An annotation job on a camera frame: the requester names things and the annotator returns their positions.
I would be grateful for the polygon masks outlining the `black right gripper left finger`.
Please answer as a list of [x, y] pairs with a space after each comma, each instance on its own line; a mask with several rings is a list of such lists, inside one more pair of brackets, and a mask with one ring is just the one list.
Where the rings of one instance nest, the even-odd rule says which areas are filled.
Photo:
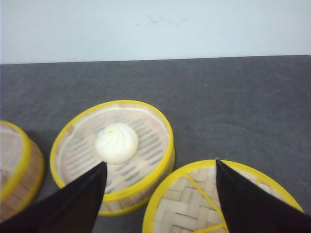
[[107, 165], [101, 162], [0, 225], [2, 233], [90, 233], [102, 204]]

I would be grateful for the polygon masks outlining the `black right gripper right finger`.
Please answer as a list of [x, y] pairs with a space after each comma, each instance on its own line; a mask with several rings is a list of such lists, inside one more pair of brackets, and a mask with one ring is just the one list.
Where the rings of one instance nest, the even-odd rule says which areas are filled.
[[231, 233], [309, 233], [311, 217], [268, 194], [221, 160], [216, 187]]

